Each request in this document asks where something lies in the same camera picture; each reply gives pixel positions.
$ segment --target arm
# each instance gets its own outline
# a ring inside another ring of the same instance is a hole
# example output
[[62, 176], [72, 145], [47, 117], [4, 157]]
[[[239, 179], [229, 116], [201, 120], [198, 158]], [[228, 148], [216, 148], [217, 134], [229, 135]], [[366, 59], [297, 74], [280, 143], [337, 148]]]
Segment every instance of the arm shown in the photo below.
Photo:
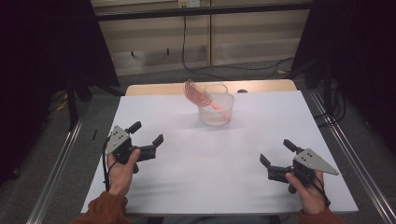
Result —
[[[314, 180], [320, 188], [324, 188], [323, 173], [316, 171], [317, 179]], [[298, 191], [303, 209], [300, 211], [300, 224], [345, 224], [325, 206], [323, 196], [312, 186], [303, 186], [300, 180], [291, 173], [286, 178]]]
[[128, 203], [125, 195], [131, 187], [134, 164], [139, 156], [140, 150], [134, 150], [125, 165], [114, 163], [116, 160], [112, 154], [107, 156], [107, 167], [111, 167], [110, 190], [91, 201], [87, 213], [74, 220], [73, 224], [130, 223], [125, 217], [125, 206]]

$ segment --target pink object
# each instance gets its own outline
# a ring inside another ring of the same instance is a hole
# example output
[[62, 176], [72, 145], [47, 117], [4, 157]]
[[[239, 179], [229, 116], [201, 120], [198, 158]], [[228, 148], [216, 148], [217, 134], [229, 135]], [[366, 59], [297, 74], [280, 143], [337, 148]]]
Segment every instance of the pink object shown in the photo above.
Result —
[[205, 90], [202, 90], [199, 86], [195, 85], [195, 83], [189, 79], [184, 83], [184, 95], [189, 99], [193, 104], [204, 107], [207, 105], [211, 105], [216, 110], [221, 110], [221, 106], [215, 104], [212, 100], [212, 97]]

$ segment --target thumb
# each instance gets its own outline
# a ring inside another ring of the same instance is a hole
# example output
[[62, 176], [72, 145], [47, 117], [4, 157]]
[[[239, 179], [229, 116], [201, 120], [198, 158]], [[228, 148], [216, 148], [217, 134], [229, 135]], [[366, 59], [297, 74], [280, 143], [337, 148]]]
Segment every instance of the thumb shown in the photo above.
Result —
[[132, 169], [132, 167], [134, 167], [134, 164], [137, 163], [139, 156], [140, 156], [140, 149], [137, 148], [131, 153], [128, 162], [125, 165]]
[[300, 193], [306, 192], [306, 188], [301, 183], [301, 181], [292, 173], [285, 174], [286, 179], [288, 179], [289, 183], [294, 186], [297, 191]]

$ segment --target sleeve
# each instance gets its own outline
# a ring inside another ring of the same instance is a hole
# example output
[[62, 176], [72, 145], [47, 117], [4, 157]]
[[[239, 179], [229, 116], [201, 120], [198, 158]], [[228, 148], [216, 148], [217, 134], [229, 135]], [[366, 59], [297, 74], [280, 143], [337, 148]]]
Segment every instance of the sleeve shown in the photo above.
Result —
[[344, 220], [336, 216], [330, 209], [316, 215], [306, 215], [303, 210], [299, 213], [299, 224], [346, 224]]
[[125, 216], [125, 206], [128, 200], [124, 197], [103, 192], [97, 199], [90, 202], [87, 213], [72, 221], [73, 224], [129, 224]]

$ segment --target electrical outlet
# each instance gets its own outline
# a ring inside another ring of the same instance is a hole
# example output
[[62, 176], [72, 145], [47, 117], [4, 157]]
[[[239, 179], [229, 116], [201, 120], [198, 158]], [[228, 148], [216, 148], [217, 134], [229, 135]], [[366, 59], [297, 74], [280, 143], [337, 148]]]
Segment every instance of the electrical outlet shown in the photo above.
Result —
[[190, 0], [189, 7], [199, 7], [199, 6], [200, 6], [200, 0]]
[[188, 7], [188, 6], [189, 6], [189, 0], [178, 0], [179, 8]]

